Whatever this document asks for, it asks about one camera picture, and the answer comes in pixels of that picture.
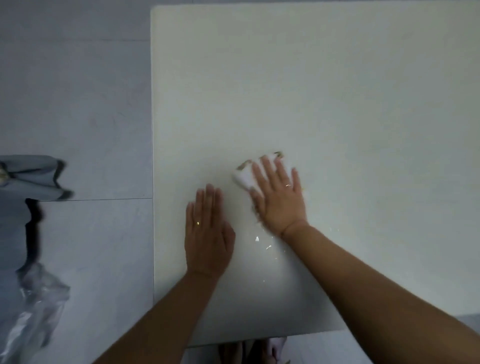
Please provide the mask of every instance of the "floor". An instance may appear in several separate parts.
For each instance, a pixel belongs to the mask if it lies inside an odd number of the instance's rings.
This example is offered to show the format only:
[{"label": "floor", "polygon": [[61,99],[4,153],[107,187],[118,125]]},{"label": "floor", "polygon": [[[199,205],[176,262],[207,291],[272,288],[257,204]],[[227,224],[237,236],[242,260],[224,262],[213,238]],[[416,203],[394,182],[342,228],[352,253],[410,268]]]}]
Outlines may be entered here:
[{"label": "floor", "polygon": [[[41,203],[41,261],[71,298],[33,363],[89,364],[152,305],[149,10],[187,2],[0,2],[1,153],[62,159],[73,191]],[[190,349],[183,363],[214,354]],[[347,331],[291,337],[284,359],[369,363]]]}]

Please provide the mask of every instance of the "person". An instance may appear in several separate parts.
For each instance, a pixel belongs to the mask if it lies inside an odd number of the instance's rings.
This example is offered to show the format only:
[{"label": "person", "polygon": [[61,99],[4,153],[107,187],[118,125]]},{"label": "person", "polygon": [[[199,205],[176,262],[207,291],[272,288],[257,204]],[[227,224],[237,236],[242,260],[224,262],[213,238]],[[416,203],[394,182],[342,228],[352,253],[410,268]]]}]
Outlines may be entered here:
[{"label": "person", "polygon": [[[307,221],[298,172],[261,159],[250,194],[263,224],[285,241],[322,286],[375,364],[480,363],[480,336],[375,271]],[[187,273],[96,364],[179,363],[189,337],[233,254],[223,194],[207,185],[186,208]]]}]

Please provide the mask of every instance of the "plastic bag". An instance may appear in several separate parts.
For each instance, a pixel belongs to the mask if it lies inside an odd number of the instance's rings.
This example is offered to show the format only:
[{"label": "plastic bag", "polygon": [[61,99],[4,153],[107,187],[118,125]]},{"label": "plastic bag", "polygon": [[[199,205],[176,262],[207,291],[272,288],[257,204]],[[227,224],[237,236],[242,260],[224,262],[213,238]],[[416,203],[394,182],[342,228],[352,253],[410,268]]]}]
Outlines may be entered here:
[{"label": "plastic bag", "polygon": [[24,308],[5,342],[0,342],[2,364],[26,364],[33,354],[47,345],[70,297],[70,287],[48,273],[40,263],[33,263],[18,276]]}]

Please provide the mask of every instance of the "finger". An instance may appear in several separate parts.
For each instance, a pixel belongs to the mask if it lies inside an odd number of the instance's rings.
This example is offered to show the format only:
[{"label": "finger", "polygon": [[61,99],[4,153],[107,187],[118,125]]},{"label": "finger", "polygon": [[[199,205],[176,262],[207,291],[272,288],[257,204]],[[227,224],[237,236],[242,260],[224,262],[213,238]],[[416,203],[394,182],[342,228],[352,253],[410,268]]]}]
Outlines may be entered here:
[{"label": "finger", "polygon": [[276,173],[280,182],[285,187],[290,187],[290,178],[288,177],[285,167],[283,166],[282,160],[280,158],[275,158]]},{"label": "finger", "polygon": [[300,176],[296,168],[292,169],[292,179],[293,179],[293,190],[301,194],[301,183],[300,183]]},{"label": "finger", "polygon": [[212,206],[213,206],[213,196],[215,194],[215,188],[211,184],[207,184],[205,188],[204,196],[204,210],[202,212],[202,223],[211,224],[212,223]]},{"label": "finger", "polygon": [[235,238],[237,235],[228,221],[223,222],[222,235],[225,242],[225,250],[229,255],[232,255],[233,248],[235,246]]},{"label": "finger", "polygon": [[272,186],[272,189],[274,191],[279,190],[282,184],[280,183],[280,179],[278,178],[278,175],[275,172],[273,172],[272,165],[270,164],[270,160],[268,159],[267,156],[263,156],[262,158],[260,158],[260,160],[264,165],[265,172],[267,174],[270,185]]},{"label": "finger", "polygon": [[195,198],[195,208],[193,209],[194,226],[199,226],[202,223],[202,210],[204,206],[204,191],[199,188]]},{"label": "finger", "polygon": [[264,175],[262,174],[262,170],[260,169],[259,165],[255,162],[252,164],[252,172],[255,179],[257,180],[258,186],[262,190],[264,196],[266,196],[272,191],[272,188],[270,187],[270,183],[265,179]]},{"label": "finger", "polygon": [[257,210],[260,217],[265,216],[265,199],[255,190],[253,187],[250,189],[250,197],[252,198],[253,205]]},{"label": "finger", "polygon": [[189,202],[185,211],[185,234],[189,234],[193,229],[193,203]]},{"label": "finger", "polygon": [[212,209],[212,226],[221,227],[223,222],[223,192],[219,188],[215,189]]}]

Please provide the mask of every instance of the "white table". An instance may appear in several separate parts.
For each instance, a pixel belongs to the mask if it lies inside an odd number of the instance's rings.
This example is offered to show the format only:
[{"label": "white table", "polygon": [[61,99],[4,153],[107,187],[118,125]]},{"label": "white table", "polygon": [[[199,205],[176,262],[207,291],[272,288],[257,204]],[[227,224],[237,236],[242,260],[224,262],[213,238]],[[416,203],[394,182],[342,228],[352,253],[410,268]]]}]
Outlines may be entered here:
[{"label": "white table", "polygon": [[479,13],[469,1],[153,9],[157,299],[185,271],[198,187],[225,191],[237,232],[191,345],[344,325],[231,179],[277,150],[313,225],[447,312],[480,311]]}]

